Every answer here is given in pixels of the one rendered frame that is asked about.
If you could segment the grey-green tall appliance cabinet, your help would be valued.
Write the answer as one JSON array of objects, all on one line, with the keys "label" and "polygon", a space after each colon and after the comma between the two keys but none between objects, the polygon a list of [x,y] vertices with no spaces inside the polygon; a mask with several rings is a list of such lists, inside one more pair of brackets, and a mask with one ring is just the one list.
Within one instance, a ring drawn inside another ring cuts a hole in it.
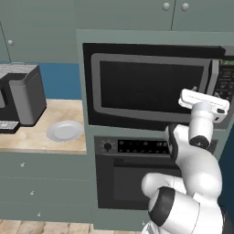
[{"label": "grey-green tall appliance cabinet", "polygon": [[218,161],[234,126],[234,33],[76,36],[95,227],[233,234]]}]

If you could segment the black oven door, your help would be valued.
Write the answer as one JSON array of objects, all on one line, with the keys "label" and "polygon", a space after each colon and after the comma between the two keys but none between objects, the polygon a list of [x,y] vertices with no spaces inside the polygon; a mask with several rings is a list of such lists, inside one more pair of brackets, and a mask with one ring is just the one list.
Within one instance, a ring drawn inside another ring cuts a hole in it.
[{"label": "black oven door", "polygon": [[95,161],[99,208],[146,210],[149,198],[141,189],[146,174],[181,176],[168,155],[96,154]]}]

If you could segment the grey-green drawer front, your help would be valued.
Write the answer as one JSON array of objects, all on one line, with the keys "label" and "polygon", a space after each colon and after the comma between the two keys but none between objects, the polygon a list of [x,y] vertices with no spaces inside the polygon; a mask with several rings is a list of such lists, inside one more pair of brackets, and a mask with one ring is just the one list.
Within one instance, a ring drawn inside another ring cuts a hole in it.
[{"label": "grey-green drawer front", "polygon": [[[35,191],[35,195],[31,196],[31,191]],[[90,185],[77,180],[0,178],[0,201],[88,205]]]},{"label": "grey-green drawer front", "polygon": [[0,153],[0,177],[89,180],[90,168],[86,155]]},{"label": "grey-green drawer front", "polygon": [[84,206],[0,203],[0,219],[91,223],[91,211]]}]

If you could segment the white round plate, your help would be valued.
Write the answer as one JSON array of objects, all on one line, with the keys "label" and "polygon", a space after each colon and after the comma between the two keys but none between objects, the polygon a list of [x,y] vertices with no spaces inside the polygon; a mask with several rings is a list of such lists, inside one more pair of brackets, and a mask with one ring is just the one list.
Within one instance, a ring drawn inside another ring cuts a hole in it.
[{"label": "white round plate", "polygon": [[75,121],[56,122],[47,130],[47,138],[56,143],[67,143],[80,138],[83,134],[83,125]]}]

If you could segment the black built-in oven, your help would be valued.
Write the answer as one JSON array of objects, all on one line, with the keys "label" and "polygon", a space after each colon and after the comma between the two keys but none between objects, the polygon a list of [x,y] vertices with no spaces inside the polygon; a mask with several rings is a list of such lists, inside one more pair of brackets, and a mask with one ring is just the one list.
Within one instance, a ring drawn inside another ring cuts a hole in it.
[{"label": "black built-in oven", "polygon": [[148,173],[181,177],[162,138],[94,137],[99,208],[146,210],[141,183]]}]

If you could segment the grey-green cupboard door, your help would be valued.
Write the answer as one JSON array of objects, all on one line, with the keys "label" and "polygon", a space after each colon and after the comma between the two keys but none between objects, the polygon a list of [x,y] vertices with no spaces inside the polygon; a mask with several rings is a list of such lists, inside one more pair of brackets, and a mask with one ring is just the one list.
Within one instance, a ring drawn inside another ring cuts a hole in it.
[{"label": "grey-green cupboard door", "polygon": [[0,63],[9,63],[10,57],[5,42],[5,35],[0,22]]},{"label": "grey-green cupboard door", "polygon": [[77,62],[73,0],[0,0],[0,22],[12,61]]},{"label": "grey-green cupboard door", "polygon": [[[181,9],[188,3],[186,11]],[[176,0],[174,31],[234,32],[234,0]]]},{"label": "grey-green cupboard door", "polygon": [[[170,30],[176,0],[73,0],[78,29]],[[168,11],[163,4],[169,3]]]}]

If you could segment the black and grey coffee machine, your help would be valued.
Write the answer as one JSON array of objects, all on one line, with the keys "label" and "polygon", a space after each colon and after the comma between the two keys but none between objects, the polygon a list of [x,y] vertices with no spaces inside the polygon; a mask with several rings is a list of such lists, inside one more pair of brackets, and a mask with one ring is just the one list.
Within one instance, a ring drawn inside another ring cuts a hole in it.
[{"label": "black and grey coffee machine", "polygon": [[39,65],[0,64],[0,133],[34,126],[46,108]]}]

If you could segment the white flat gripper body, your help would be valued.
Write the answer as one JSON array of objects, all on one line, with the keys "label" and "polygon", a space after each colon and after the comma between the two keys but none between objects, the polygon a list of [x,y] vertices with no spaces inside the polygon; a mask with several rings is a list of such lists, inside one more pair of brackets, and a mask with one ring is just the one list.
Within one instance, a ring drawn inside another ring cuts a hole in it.
[{"label": "white flat gripper body", "polygon": [[178,104],[184,108],[192,109],[195,104],[204,101],[212,106],[214,112],[227,113],[229,111],[229,101],[188,89],[181,91]]}]

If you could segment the black and silver microwave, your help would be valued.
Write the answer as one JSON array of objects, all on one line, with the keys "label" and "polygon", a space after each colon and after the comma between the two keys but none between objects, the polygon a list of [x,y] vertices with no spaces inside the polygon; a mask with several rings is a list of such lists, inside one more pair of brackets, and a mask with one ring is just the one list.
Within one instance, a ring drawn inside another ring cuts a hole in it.
[{"label": "black and silver microwave", "polygon": [[222,46],[84,43],[82,53],[90,125],[187,125],[190,110],[178,104],[183,89],[230,102],[217,129],[227,129],[234,115],[234,53]]}]

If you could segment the microwave door with dark window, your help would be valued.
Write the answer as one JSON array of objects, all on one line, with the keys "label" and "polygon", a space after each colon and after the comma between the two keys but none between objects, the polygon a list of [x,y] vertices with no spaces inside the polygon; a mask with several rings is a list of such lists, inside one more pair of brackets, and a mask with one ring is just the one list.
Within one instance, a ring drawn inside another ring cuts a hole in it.
[{"label": "microwave door with dark window", "polygon": [[95,53],[90,59],[94,110],[138,120],[188,122],[190,111],[178,105],[180,92],[207,93],[213,59]]}]

